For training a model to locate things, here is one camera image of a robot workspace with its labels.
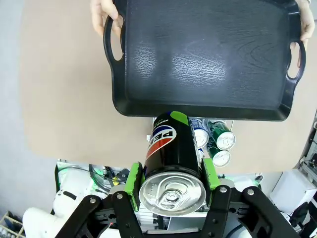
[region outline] gray floor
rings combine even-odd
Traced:
[[[19,28],[23,0],[0,0],[0,215],[28,207],[52,209],[56,160],[26,146],[18,94]]]

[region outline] green soda can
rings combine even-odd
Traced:
[[[224,122],[216,121],[211,124],[209,123],[209,125],[207,128],[210,133],[209,136],[216,142],[220,150],[229,150],[234,146],[236,137]]]
[[[224,167],[231,160],[231,154],[226,150],[220,150],[212,139],[207,143],[207,152],[216,167]]]

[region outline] can lid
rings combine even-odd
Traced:
[[[145,180],[140,189],[140,201],[150,211],[175,217],[198,210],[206,199],[203,183],[181,172],[163,172]]]
[[[220,150],[229,150],[234,146],[236,137],[231,131],[224,132],[217,139],[217,147]]]
[[[229,164],[231,159],[231,154],[228,151],[219,151],[212,158],[212,162],[216,167],[224,167]]]
[[[194,133],[198,149],[205,147],[209,139],[208,133],[203,129],[196,129]]]

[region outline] black soda can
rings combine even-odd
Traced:
[[[154,122],[145,178],[162,172],[183,172],[200,178],[198,148],[189,118],[181,112],[160,115]]]

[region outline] human hand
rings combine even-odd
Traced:
[[[112,0],[91,0],[90,10],[94,30],[97,31],[99,35],[104,36],[104,20],[106,20],[109,15],[113,19],[112,30],[120,37],[122,18],[119,17],[117,8]]]
[[[305,50],[308,48],[308,39],[312,37],[315,29],[315,21],[313,13],[309,7],[309,2],[307,0],[296,0],[300,13],[301,13],[301,41],[303,41]],[[299,55],[297,66],[301,65],[301,55]]]

